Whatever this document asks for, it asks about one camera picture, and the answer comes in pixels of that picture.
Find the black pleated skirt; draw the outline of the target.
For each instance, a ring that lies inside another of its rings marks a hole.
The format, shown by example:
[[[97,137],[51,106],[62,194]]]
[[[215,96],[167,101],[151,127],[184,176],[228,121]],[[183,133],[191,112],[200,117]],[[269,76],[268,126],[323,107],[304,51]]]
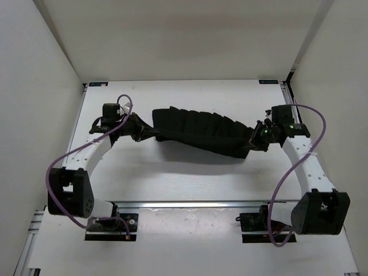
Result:
[[[217,113],[178,109],[152,111],[156,140],[176,141],[201,150],[232,158],[245,159],[252,150],[251,127]]]

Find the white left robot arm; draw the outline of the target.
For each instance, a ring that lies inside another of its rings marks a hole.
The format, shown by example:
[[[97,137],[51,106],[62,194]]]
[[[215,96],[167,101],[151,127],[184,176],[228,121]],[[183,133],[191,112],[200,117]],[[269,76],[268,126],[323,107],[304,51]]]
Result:
[[[140,142],[159,135],[136,113],[101,116],[91,126],[86,143],[57,158],[45,176],[50,214],[67,216],[82,229],[77,218],[97,219],[108,230],[118,228],[121,217],[116,204],[94,198],[90,175],[121,136]]]

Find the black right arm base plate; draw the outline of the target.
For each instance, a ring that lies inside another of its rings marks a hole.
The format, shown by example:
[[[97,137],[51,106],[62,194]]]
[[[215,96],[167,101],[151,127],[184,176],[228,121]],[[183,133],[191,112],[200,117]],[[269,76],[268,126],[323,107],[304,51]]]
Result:
[[[267,230],[267,216],[260,213],[240,213],[235,221],[240,223],[242,243],[271,243]],[[271,233],[276,243],[282,243],[291,227],[271,221]]]

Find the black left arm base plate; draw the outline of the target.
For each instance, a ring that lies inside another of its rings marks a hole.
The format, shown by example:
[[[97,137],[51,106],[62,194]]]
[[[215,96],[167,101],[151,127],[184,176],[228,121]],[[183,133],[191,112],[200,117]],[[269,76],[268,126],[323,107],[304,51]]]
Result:
[[[90,242],[135,242],[139,222],[138,213],[119,213],[119,219],[91,221],[86,229],[85,241]]]

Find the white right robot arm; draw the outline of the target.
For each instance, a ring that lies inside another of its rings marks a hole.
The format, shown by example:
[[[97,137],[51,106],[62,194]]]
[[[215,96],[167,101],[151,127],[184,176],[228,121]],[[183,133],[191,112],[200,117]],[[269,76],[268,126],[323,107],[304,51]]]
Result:
[[[340,234],[350,198],[337,191],[326,176],[310,136],[304,124],[257,122],[250,144],[261,151],[272,143],[279,144],[292,163],[287,173],[296,173],[301,189],[301,199],[295,204],[276,202],[272,195],[268,210],[258,216],[263,229],[271,230],[280,222],[298,235]]]

